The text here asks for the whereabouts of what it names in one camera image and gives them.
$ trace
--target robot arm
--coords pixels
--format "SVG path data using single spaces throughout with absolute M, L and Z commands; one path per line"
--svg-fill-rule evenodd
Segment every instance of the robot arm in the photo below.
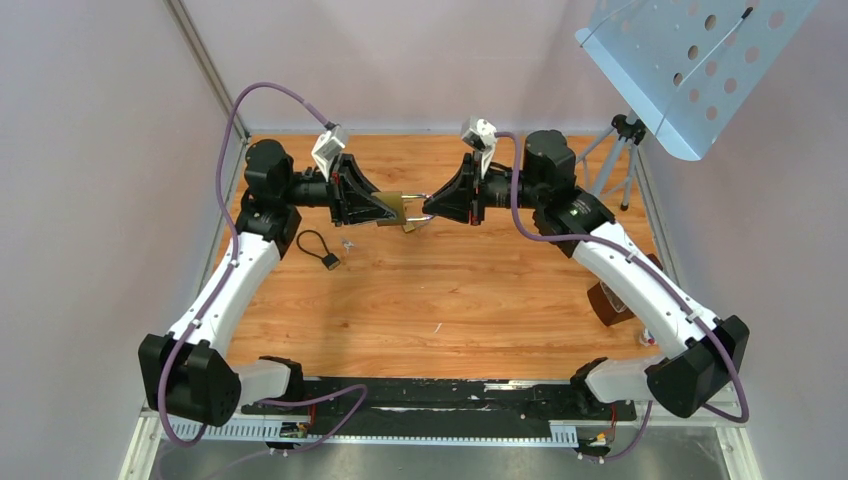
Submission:
M 230 367 L 227 348 L 259 285 L 285 256 L 294 241 L 298 206 L 326 207 L 337 225 L 391 221 L 398 212 L 383 203 L 379 190 L 360 171 L 352 155 L 342 154 L 346 136 L 334 127 L 321 137 L 313 158 L 319 170 L 293 171 L 293 159 L 282 145 L 263 140 L 246 155 L 248 188 L 236 220 L 237 261 L 228 253 L 188 311 L 165 336 L 147 335 L 138 356 L 148 404 L 159 410 L 158 392 L 166 359 L 186 332 L 176 354 L 165 392 L 168 413 L 212 426 L 225 424 L 241 406 L 265 398 L 300 400 L 303 374 L 290 360 L 262 357 L 253 365 Z M 219 280 L 228 275 L 219 289 Z M 212 298 L 198 319 L 198 312 Z
M 555 244 L 567 257 L 597 275 L 631 308 L 657 339 L 663 355 L 632 361 L 598 359 L 581 369 L 572 383 L 585 382 L 594 400 L 603 403 L 657 400 L 680 417 L 691 416 L 728 383 L 724 362 L 693 318 L 701 318 L 716 334 L 737 369 L 749 336 L 747 326 L 736 316 L 719 319 L 653 266 L 612 212 L 576 186 L 576 157 L 560 132 L 528 135 L 520 171 L 484 171 L 484 153 L 494 148 L 494 141 L 467 126 L 461 136 L 474 151 L 465 155 L 457 174 L 424 202 L 424 213 L 479 225 L 486 207 L 510 208 L 510 181 L 518 175 L 518 206 L 534 210 L 534 223 L 543 235 L 591 235 L 630 252 L 624 256 L 601 243 L 587 241 Z M 652 276 L 632 262 L 635 256 L 668 281 L 695 314 L 686 315 Z

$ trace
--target gray floor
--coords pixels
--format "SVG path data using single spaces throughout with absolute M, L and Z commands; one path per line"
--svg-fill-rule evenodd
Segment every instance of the gray floor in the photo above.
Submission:
M 623 448 L 635 428 L 619 428 Z M 162 460 L 165 480 L 205 477 L 247 454 L 267 450 L 248 442 L 201 442 L 174 450 Z M 652 427 L 629 457 L 605 465 L 578 461 L 573 451 L 554 448 L 425 447 L 328 444 L 303 455 L 262 456 L 216 479 L 728 479 L 715 430 Z

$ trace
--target gray wall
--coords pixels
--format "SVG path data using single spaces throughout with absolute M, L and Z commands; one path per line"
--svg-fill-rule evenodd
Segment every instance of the gray wall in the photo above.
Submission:
M 692 293 L 751 327 L 742 378 L 768 479 L 848 461 L 848 4 L 822 0 L 701 162 L 649 168 Z
M 117 476 L 218 223 L 209 92 L 161 1 L 0 2 L 4 479 Z
M 578 48 L 589 0 L 185 0 L 235 96 L 283 83 L 349 128 L 456 132 L 469 115 L 499 128 L 600 130 L 625 108 Z M 315 129 L 275 92 L 250 128 Z

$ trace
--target wooden surface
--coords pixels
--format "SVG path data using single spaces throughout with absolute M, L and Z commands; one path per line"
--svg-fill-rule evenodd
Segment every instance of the wooden surface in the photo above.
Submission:
M 311 165 L 314 136 L 275 138 L 295 169 Z M 570 145 L 580 152 L 589 141 L 574 137 Z M 591 156 L 593 175 L 610 146 Z M 453 176 L 467 147 L 456 136 L 359 135 L 345 151 L 383 191 L 432 193 Z M 499 142 L 495 161 L 511 164 L 512 155 L 510 142 Z M 609 185 L 625 170 L 626 161 L 618 162 Z M 242 179 L 237 198 L 244 187 Z M 618 211 L 620 199 L 613 194 L 607 204 L 636 244 L 653 252 L 635 182 L 627 212 Z M 408 211 L 420 208 L 413 203 Z M 586 298 L 594 276 L 554 246 L 518 234 L 507 210 L 487 209 L 477 227 L 436 219 L 410 234 L 336 228 L 327 209 L 299 210 L 301 229 L 321 232 L 342 265 L 327 271 L 292 246 L 239 324 L 231 364 L 275 355 L 302 363 L 307 375 L 567 379 L 599 356 L 656 352 L 638 343 L 638 320 L 601 324 Z M 523 218 L 532 229 L 530 212 Z M 355 244 L 347 255 L 342 238 Z M 302 242 L 320 249 L 313 235 Z

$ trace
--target tripod leg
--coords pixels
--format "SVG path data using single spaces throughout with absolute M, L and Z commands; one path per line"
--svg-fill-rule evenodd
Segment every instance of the tripod leg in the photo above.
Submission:
M 577 156 L 577 162 L 583 164 L 583 178 L 586 181 L 583 186 L 587 189 L 591 186 L 591 180 L 589 179 L 589 163 L 586 161 L 586 157 L 589 156 L 594 149 L 598 148 L 598 145 L 600 145 L 605 138 L 612 135 L 613 131 L 615 131 L 615 128 L 610 125 L 606 130 L 604 130 L 604 133 L 598 135 L 594 140 L 592 140 L 592 143 L 589 144 L 586 150 L 583 150 L 583 153 Z
M 592 195 L 600 197 L 601 192 L 603 192 L 604 187 L 609 180 L 610 174 L 612 174 L 615 162 L 617 162 L 618 157 L 621 156 L 621 152 L 624 150 L 624 145 L 627 141 L 628 140 L 624 137 L 618 137 L 618 140 L 616 140 L 615 146 L 612 147 L 612 151 L 609 155 L 607 155 L 607 159 L 604 160 L 604 166 L 601 167 L 600 173 L 598 173 L 598 176 L 595 178 L 595 183 L 592 184 Z
M 621 211 L 630 208 L 630 192 L 633 188 L 633 177 L 636 176 L 636 159 L 639 155 L 639 146 L 630 144 L 630 163 L 627 165 L 627 179 L 624 184 L 624 198 L 621 199 Z

